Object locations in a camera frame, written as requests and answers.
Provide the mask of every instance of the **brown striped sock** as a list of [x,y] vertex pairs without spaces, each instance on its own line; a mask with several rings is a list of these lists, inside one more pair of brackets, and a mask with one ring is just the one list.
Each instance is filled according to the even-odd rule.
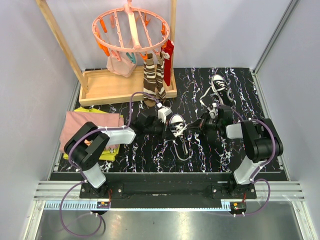
[[[148,53],[147,60],[143,61],[143,91],[156,97],[156,72],[154,56]],[[151,97],[143,96],[143,101],[148,107],[153,107],[156,102]]]
[[163,53],[160,51],[156,58],[158,59],[155,74],[156,89],[158,91],[159,99],[164,103],[166,101],[166,90],[164,87],[165,62]]

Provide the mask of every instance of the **black platform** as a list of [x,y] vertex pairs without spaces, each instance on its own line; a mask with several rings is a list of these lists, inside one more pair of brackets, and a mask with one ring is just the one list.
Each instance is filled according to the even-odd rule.
[[[186,123],[199,118],[206,111],[201,106],[199,99],[210,86],[210,80],[214,74],[222,75],[229,83],[236,101],[236,110],[243,118],[264,117],[249,68],[175,68],[177,98],[167,100],[173,113],[182,115]],[[218,99],[210,90],[203,101],[205,104],[209,104],[212,101],[218,102]],[[128,120],[129,103],[96,105],[94,107],[107,113],[120,113],[125,122]],[[146,109],[148,107],[143,101],[134,102],[133,116]],[[156,108],[151,108],[151,111],[156,113]],[[177,160],[172,142],[163,142],[153,136],[146,135],[137,137],[130,145],[121,145],[114,162],[100,160],[99,164],[105,173],[218,173],[233,171],[245,157],[243,142],[238,139],[229,140],[218,136],[216,143],[209,145],[194,132],[190,132],[188,139],[191,158],[187,162]],[[60,160],[58,172],[74,171],[75,169],[69,165],[67,160]],[[281,169],[278,161],[273,161],[263,171],[280,173]]]

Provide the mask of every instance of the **wooden pole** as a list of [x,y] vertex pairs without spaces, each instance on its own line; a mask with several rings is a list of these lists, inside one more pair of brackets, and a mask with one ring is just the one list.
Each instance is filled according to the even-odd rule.
[[[175,43],[177,0],[171,0],[170,40]],[[174,72],[174,53],[171,56],[171,78]]]
[[58,41],[62,51],[64,52],[66,58],[68,59],[74,74],[78,78],[83,91],[85,93],[88,93],[88,78],[82,74],[82,71],[75,59],[75,56],[73,55],[53,13],[51,12],[47,1],[46,0],[35,0],[37,5],[39,6],[46,22],[48,23],[53,35],[55,36],[56,40]]

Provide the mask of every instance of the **orange clothespin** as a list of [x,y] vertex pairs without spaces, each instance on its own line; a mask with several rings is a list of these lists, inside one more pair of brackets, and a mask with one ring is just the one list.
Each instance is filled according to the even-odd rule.
[[100,18],[99,22],[100,22],[100,24],[101,24],[101,27],[102,27],[103,31],[104,31],[105,33],[107,33],[108,31],[107,31],[107,28],[106,28],[106,25],[105,25],[104,20],[103,20],[102,18]]
[[150,23],[151,21],[151,18],[149,20],[147,20],[147,13],[144,12],[144,23],[145,23],[145,26],[148,26],[148,24]]
[[114,15],[110,16],[110,23],[111,23],[111,27],[114,29],[115,28],[115,16]]
[[109,49],[106,46],[102,45],[102,44],[101,44],[101,46],[102,46],[102,50],[104,51],[105,55],[107,55],[107,57],[109,57],[110,56]]
[[140,56],[142,57],[143,61],[146,61],[148,59],[148,54],[145,52],[145,55],[142,55],[140,52]]
[[161,33],[162,33],[162,35],[166,35],[166,26],[164,23],[162,23]]
[[[95,30],[95,33],[94,33],[94,34],[95,34],[99,39],[101,39],[98,28],[96,27],[94,30]],[[96,43],[98,44],[99,48],[103,49],[103,46],[100,44],[100,42],[98,42],[97,39],[96,39]]]
[[165,42],[162,46],[161,46],[161,48],[164,50],[165,48],[167,47],[167,42]]

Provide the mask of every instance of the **yellow cloth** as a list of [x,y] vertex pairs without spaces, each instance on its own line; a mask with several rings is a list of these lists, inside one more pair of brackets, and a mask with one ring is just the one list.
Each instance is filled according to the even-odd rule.
[[[75,112],[82,112],[82,113],[95,113],[95,114],[106,114],[105,111],[101,111],[95,108],[91,108],[91,109],[85,109],[83,107],[79,107],[77,109],[74,110]],[[114,161],[116,159],[116,156],[119,153],[119,148],[110,148],[108,150],[104,150],[101,154],[101,156],[99,157],[99,160],[104,160],[104,161]],[[66,153],[63,154],[63,158],[68,160],[69,157]]]
[[[116,159],[116,156],[119,153],[119,148],[120,147],[118,147],[116,149],[110,148],[108,150],[104,150],[102,152],[101,156],[99,157],[99,160],[112,161],[113,162]],[[66,159],[66,160],[69,159],[68,155],[65,154],[65,153],[63,154],[63,158]]]

